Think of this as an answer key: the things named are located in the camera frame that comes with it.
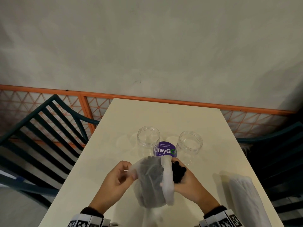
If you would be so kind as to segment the person's right hand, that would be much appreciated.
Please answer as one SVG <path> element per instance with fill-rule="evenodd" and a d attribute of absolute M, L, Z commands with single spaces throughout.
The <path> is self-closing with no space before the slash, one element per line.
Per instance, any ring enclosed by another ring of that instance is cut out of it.
<path fill-rule="evenodd" d="M 191 170 L 187 168 L 182 181 L 174 184 L 175 192 L 199 206 L 203 214 L 220 206 L 219 202 L 203 187 Z"/>

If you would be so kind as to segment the person's left hand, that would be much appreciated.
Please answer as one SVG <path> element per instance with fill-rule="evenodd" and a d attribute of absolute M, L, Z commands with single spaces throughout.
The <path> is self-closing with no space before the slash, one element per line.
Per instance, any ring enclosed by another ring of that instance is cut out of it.
<path fill-rule="evenodd" d="M 134 183 L 126 179 L 126 172 L 132 164 L 128 161 L 120 161 L 105 177 L 98 192 L 92 199 L 89 207 L 104 214 L 115 205 Z"/>

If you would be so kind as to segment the handful of black beads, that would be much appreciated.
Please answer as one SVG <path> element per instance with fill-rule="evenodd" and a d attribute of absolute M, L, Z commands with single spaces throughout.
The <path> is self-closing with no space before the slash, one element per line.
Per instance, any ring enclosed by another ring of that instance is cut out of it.
<path fill-rule="evenodd" d="M 173 172 L 173 182 L 174 184 L 179 184 L 185 175 L 186 171 L 172 171 Z"/>

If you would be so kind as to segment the white mesh bag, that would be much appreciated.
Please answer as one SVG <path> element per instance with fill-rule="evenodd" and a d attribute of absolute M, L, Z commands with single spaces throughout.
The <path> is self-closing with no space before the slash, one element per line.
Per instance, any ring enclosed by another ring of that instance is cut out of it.
<path fill-rule="evenodd" d="M 152 209 L 174 204 L 172 156 L 147 156 L 134 163 L 129 175 L 137 176 L 134 194 L 140 206 Z"/>

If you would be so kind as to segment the round purple sticker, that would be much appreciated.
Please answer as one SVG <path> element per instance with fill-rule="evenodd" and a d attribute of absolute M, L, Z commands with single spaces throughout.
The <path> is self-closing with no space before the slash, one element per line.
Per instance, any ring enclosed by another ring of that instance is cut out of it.
<path fill-rule="evenodd" d="M 171 156 L 177 157 L 176 147 L 170 142 L 161 141 L 153 148 L 154 156 Z"/>

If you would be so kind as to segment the clear plastic jar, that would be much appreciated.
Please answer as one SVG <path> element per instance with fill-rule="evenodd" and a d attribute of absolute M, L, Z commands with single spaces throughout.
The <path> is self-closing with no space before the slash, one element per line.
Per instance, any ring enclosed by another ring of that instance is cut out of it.
<path fill-rule="evenodd" d="M 193 164 L 203 146 L 202 137 L 194 131 L 184 131 L 180 134 L 177 145 L 177 157 L 186 165 Z"/>
<path fill-rule="evenodd" d="M 144 126 L 138 130 L 137 144 L 140 157 L 156 156 L 160 143 L 160 131 L 153 126 Z"/>

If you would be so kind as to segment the left wrist marker band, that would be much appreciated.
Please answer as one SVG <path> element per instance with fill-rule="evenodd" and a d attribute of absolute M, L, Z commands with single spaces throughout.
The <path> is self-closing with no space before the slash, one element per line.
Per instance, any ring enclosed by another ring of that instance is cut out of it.
<path fill-rule="evenodd" d="M 109 227 L 110 219 L 87 214 L 74 215 L 67 227 Z"/>

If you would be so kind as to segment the wrist marker band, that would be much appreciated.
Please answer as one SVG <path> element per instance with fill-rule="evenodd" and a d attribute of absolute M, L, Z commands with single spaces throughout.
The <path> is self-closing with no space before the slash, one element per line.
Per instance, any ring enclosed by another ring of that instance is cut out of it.
<path fill-rule="evenodd" d="M 87 214 L 74 215 L 67 227 L 109 227 L 110 219 Z"/>
<path fill-rule="evenodd" d="M 199 227 L 244 227 L 232 209 L 222 211 L 199 221 Z"/>

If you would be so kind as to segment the orange lattice railing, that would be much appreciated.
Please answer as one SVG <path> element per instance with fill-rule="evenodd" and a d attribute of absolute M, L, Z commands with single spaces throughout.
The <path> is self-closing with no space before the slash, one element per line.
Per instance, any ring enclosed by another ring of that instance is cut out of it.
<path fill-rule="evenodd" d="M 155 99 L 72 90 L 20 87 L 0 84 L 0 125 L 5 133 L 52 95 L 58 95 L 68 107 L 83 116 L 101 120 L 114 98 L 220 109 L 235 137 L 257 137 L 270 133 L 284 124 L 296 112 L 222 104 Z"/>

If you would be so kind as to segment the right wrist marker band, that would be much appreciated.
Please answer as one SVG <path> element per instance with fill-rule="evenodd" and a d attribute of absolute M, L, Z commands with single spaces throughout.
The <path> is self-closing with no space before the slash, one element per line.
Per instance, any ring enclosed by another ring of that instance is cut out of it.
<path fill-rule="evenodd" d="M 222 211 L 199 221 L 199 227 L 244 227 L 232 209 Z"/>

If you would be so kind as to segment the white cloth bag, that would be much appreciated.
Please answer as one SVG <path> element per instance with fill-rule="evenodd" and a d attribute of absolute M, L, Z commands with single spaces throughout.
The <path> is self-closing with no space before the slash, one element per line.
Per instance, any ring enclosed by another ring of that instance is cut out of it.
<path fill-rule="evenodd" d="M 243 227 L 272 227 L 260 195 L 251 177 L 239 174 L 221 175 L 236 217 Z"/>

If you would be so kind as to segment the dark teal slatted chair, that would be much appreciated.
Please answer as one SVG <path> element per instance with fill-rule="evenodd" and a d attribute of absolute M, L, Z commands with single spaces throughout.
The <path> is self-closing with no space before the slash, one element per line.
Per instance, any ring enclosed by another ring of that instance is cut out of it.
<path fill-rule="evenodd" d="M 285 226 L 303 226 L 303 123 L 253 138 L 247 159 Z"/>
<path fill-rule="evenodd" d="M 14 144 L 11 138 L 17 137 L 17 139 L 23 141 L 31 149 L 36 151 L 47 161 L 57 167 L 65 174 L 71 172 L 63 163 L 57 160 L 49 152 L 47 152 L 37 141 L 30 138 L 21 129 L 27 128 L 32 134 L 40 139 L 44 144 L 50 147 L 55 153 L 63 158 L 71 166 L 74 166 L 76 161 L 70 158 L 63 150 L 61 150 L 45 133 L 39 129 L 32 120 L 41 125 L 55 140 L 57 140 L 67 151 L 69 151 L 74 157 L 79 158 L 80 153 L 74 150 L 71 144 L 66 141 L 66 138 L 80 151 L 84 150 L 81 145 L 86 145 L 89 141 L 89 137 L 84 128 L 82 122 L 86 122 L 92 125 L 98 125 L 100 121 L 91 119 L 81 115 L 80 113 L 71 109 L 57 94 L 52 95 L 39 107 L 28 114 L 23 120 L 18 122 L 11 130 L 5 135 L 0 137 L 0 147 L 7 149 L 13 154 L 20 157 L 26 163 L 32 165 L 40 172 L 44 173 L 51 179 L 55 180 L 59 184 L 63 185 L 65 179 L 51 170 L 41 161 L 30 155 L 26 150 Z M 38 176 L 22 168 L 17 163 L 9 160 L 3 154 L 0 153 L 0 168 L 7 170 L 7 174 L 12 173 L 16 178 L 9 177 L 6 174 L 0 173 L 0 184 L 15 190 L 26 197 L 32 199 L 42 207 L 50 208 L 52 202 L 47 197 L 56 197 L 59 189 L 50 185 L 46 181 L 40 179 Z"/>

